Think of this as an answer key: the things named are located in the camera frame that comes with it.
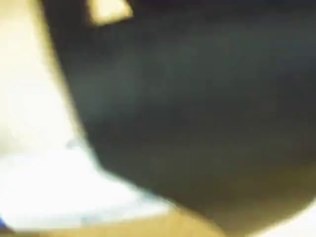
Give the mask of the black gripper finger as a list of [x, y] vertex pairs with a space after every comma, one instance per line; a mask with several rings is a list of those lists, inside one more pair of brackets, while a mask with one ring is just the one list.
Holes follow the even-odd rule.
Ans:
[[316, 197], [316, 3], [44, 0], [101, 165], [243, 237]]

